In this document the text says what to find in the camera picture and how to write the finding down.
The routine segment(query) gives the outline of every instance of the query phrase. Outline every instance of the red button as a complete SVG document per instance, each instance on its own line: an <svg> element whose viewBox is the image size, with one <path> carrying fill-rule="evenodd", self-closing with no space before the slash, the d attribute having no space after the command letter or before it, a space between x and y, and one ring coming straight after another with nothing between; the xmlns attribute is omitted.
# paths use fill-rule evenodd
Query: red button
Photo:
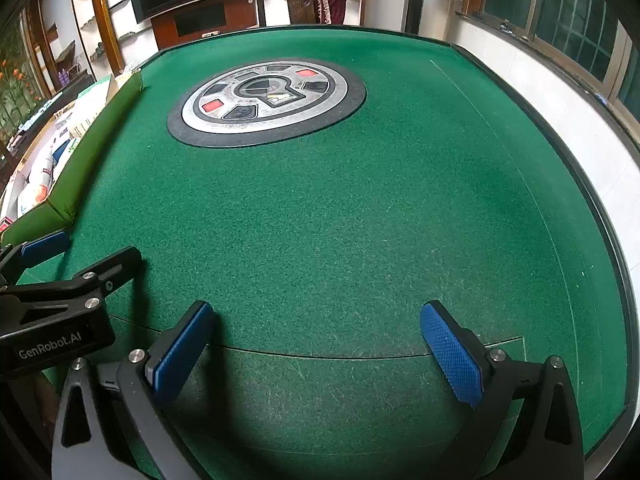
<svg viewBox="0 0 640 480"><path fill-rule="evenodd" d="M215 99L215 100L210 101L207 104L205 104L202 107L202 109L204 111L206 111L206 112L212 112L213 110L217 110L218 108L220 108L223 105L224 105L224 103L220 99Z"/></svg>
<svg viewBox="0 0 640 480"><path fill-rule="evenodd" d="M302 77L311 77L313 75L318 75L318 72L314 72L313 70L309 70L308 68L305 68L304 70L298 70L296 74L299 74Z"/></svg>

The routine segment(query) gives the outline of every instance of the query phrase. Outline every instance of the wooden shelf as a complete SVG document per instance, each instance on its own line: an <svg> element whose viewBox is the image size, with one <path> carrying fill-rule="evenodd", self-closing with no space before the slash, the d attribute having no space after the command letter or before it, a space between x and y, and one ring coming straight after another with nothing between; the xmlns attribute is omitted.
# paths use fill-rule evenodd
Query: wooden shelf
<svg viewBox="0 0 640 480"><path fill-rule="evenodd" d="M86 22L80 25L80 29L87 30L92 25L95 25L95 16L90 17Z"/></svg>
<svg viewBox="0 0 640 480"><path fill-rule="evenodd" d="M119 2L117 2L116 4L113 4L111 7L109 7L110 11L115 10L117 7L122 7L123 5L129 3L130 0L120 0Z"/></svg>
<svg viewBox="0 0 640 480"><path fill-rule="evenodd" d="M94 53L89 56L89 61L91 61L92 63L98 61L99 59L106 58L107 53L104 50L101 54L98 55L96 55L96 52L98 52L97 48L95 49Z"/></svg>
<svg viewBox="0 0 640 480"><path fill-rule="evenodd" d="M118 43L120 43L121 41L127 41L130 40L131 38L135 38L136 36L138 36L139 34L142 34L143 32L152 29L153 27L151 27L150 25L148 27L145 28L141 28L140 30L130 30L129 32L127 32L126 34L123 34L122 36L120 36L118 38Z"/></svg>
<svg viewBox="0 0 640 480"><path fill-rule="evenodd" d="M65 49L62 52L60 52L58 57L54 60L54 63L56 65L59 65L60 63L67 61L67 57L73 56L75 50L76 50L76 40L71 40L71 43L69 43L65 47Z"/></svg>

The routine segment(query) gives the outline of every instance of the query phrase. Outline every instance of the wall shelf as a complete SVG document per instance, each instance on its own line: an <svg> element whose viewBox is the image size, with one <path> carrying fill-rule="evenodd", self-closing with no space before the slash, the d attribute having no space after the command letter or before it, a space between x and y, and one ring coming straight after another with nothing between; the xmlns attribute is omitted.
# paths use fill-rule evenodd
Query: wall shelf
<svg viewBox="0 0 640 480"><path fill-rule="evenodd" d="M110 11L114 11L116 10L116 8L122 7L125 4L127 4L130 0L120 0L119 2L117 2L116 4L113 4L111 7L109 7Z"/></svg>
<svg viewBox="0 0 640 480"><path fill-rule="evenodd" d="M104 49L100 53L98 53L98 48L95 49L95 52L89 56L89 61L92 63L98 61L99 59L106 58L106 52Z"/></svg>
<svg viewBox="0 0 640 480"><path fill-rule="evenodd" d="M136 36L142 34L143 32L151 29L152 27L149 25L148 27L141 28L140 30L130 30L129 32L127 32L126 34L123 34L118 38L118 43L120 43L121 41L130 40L131 38L135 38Z"/></svg>
<svg viewBox="0 0 640 480"><path fill-rule="evenodd" d="M80 25L80 29L81 30L87 30L92 25L95 25L95 16L90 17L88 20L86 20L86 22L84 22L82 25Z"/></svg>

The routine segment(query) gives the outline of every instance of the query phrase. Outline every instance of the metal screw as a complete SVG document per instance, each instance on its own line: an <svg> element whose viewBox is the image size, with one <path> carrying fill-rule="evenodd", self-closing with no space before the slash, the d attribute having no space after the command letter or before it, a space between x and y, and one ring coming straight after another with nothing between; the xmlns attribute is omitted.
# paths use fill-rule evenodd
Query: metal screw
<svg viewBox="0 0 640 480"><path fill-rule="evenodd" d="M507 352L501 348L491 348L491 350L489 350L489 357L494 363L500 363L507 358Z"/></svg>
<svg viewBox="0 0 640 480"><path fill-rule="evenodd" d="M562 368L564 366L564 361L562 361L562 358L559 358L557 355L552 355L549 358L549 363L553 368Z"/></svg>
<svg viewBox="0 0 640 480"><path fill-rule="evenodd" d="M98 306L100 304L100 300L98 298L89 298L84 302L85 308L93 308L94 306Z"/></svg>
<svg viewBox="0 0 640 480"><path fill-rule="evenodd" d="M129 352L129 361L132 363L139 363L142 359L145 358L145 351L137 348L136 350L132 350Z"/></svg>
<svg viewBox="0 0 640 480"><path fill-rule="evenodd" d="M80 370L81 368L84 368L85 364L86 364L86 359L84 357L79 357L73 362L71 366L74 370Z"/></svg>

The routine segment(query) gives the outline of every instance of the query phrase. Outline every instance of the felt seam line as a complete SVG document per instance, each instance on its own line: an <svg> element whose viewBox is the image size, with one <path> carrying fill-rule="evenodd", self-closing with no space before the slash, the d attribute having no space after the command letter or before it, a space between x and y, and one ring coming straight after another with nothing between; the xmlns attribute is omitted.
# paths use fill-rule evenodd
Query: felt seam line
<svg viewBox="0 0 640 480"><path fill-rule="evenodd" d="M513 160L513 157L511 156L511 153L509 153L509 150L507 150L506 146L504 145L504 143L502 142L502 140L500 139L500 137L498 137L498 134L495 133L495 130L491 127L491 125L488 123L488 121L484 118L484 115L482 115L480 113L480 110L478 110L478 108L476 107L475 104L473 104L473 102L471 101L471 99L469 99L469 97L466 96L466 94L462 91L462 89L453 81L453 79L451 79L446 72L444 72L443 69L441 69L439 66L436 65L436 63L433 61L433 59L430 59L432 65L434 67L436 67L440 73L446 77L450 83L455 86L458 91L462 94L462 96L468 101L468 103L473 107L473 109L476 111L476 113L480 116L480 118L484 121L484 124L487 125L487 127L489 128L489 130L491 131L492 134L494 134L495 138L498 140L498 142L500 142L500 145L502 146L504 152L507 154L507 156L509 157L509 159L511 160L511 162L513 163L516 171L518 172L518 174L520 175L520 178L522 179L522 183L524 184L524 186L527 188L527 191L529 192L529 195L531 197L531 199L533 200L533 203L536 206L536 209L538 210L538 213L540 215L540 219L542 220L542 223L545 225L545 229L546 229L546 234L549 236L549 241L551 241L551 245L554 248L554 253L556 254L556 261L558 262L558 266L560 267L560 273L562 274L562 280L564 281L564 290L566 292L566 298L567 301L569 303L569 314L571 315L571 322L572 325L574 327L574 343L575 343L575 368L576 368L576 380L577 380L577 384L575 386L575 397L576 400L578 399L578 396L580 394L580 361L578 358L578 335L577 335L577 330L575 329L575 317L574 317L574 308L573 305L571 303L571 296L569 295L569 286L567 285L566 282L566 276L564 275L564 269L562 268L562 263L560 262L560 255L558 254L558 249L556 248L556 243L554 242L553 237L551 236L551 231L549 230L549 226L546 224L546 220L545 220L545 216L542 214L542 210L540 209L540 206L538 205L538 201L536 200L536 198L533 196L533 192L531 191L531 188L529 187L529 184L527 184L527 181L524 179L524 176L522 174L522 172L520 171L520 168L518 167L518 165L516 164L516 161Z"/></svg>
<svg viewBox="0 0 640 480"><path fill-rule="evenodd" d="M109 314L109 317L113 317L113 319L117 319L119 321L122 321L124 323L133 325L133 326L137 326L139 328L143 328L145 330L150 330L152 332L155 332L157 334L161 334L162 331L160 330L156 330L155 328L149 328L143 325L139 325L137 323L133 323L127 319L122 319L121 317L118 316L114 316L113 314ZM522 336L516 336L516 337L511 337L508 339L505 339L503 341L497 341L495 343L490 343L488 345L484 345L485 348L492 348L494 346L498 346L498 345L503 345L503 344L507 344L507 343L511 343L511 342L516 342L522 340L523 341L523 346L524 346L524 338ZM235 352L245 352L247 354L260 354L260 355L269 355L269 356L274 356L274 357L290 357L293 359L315 359L315 360L327 360L327 361L384 361L384 360L390 360L390 359L407 359L407 358L411 358L411 357L428 357L428 356L433 356L432 353L428 353L428 354L409 354L409 355L396 355L396 356L391 356L391 357L322 357L322 356L309 356L309 355L295 355L295 354L279 354L277 352L261 352L259 350L247 350L244 348L235 348L233 346L222 346L222 345L212 345L210 343L207 343L208 347L211 348L222 348L225 350L233 350Z"/></svg>
<svg viewBox="0 0 640 480"><path fill-rule="evenodd" d="M514 420L518 418L517 415L515 416L510 416L509 418L505 418L504 422L508 422L510 420ZM403 447L403 448L399 448L399 449L390 449L390 450L380 450L380 451L364 451L364 452L354 452L354 453L312 453L309 451L289 451L286 449L275 449L273 447L259 447L259 446L249 446L248 444L244 444L242 442L236 442L235 440L227 440L226 438L219 438L207 433L202 433L201 431L197 431L197 430L192 430L191 428L186 428L185 426L182 426L180 424L175 424L174 426L176 428L180 428L181 430L184 431L189 431L190 433L194 433L197 435L202 435L202 436L208 436L209 438L213 438L219 442L230 442L232 444L235 444L236 446L241 446L241 447L247 447L249 449L260 449L260 450L264 450L264 451L275 451L277 453L287 453L287 454L295 454L295 455L315 455L315 456L359 456L359 455L377 455L377 454L386 454L386 453L393 453L393 452L398 452L398 451L404 451L408 448ZM423 446L416 446L412 449L425 449L427 447L431 447L431 446L438 446L439 444L446 444L450 442L450 439L447 440L439 440L437 442L431 442L430 444L425 444Z"/></svg>
<svg viewBox="0 0 640 480"><path fill-rule="evenodd" d="M584 268L584 272L588 272L587 270L587 264L584 262L584 258L582 257L582 250L580 247L578 247L578 256L580 256L580 261L582 262L582 267ZM591 285L591 281L588 281L589 284L589 289L591 291L591 297L594 296L593 293L593 287ZM603 392L603 387L604 385L602 384L602 363L603 363L603 355L602 355L602 334L600 333L600 322L598 321L598 309L595 307L595 305L592 303L593 305L593 315L596 318L596 330L598 332L598 341L600 342L600 352L598 352L598 355L600 356L600 395L602 395Z"/></svg>

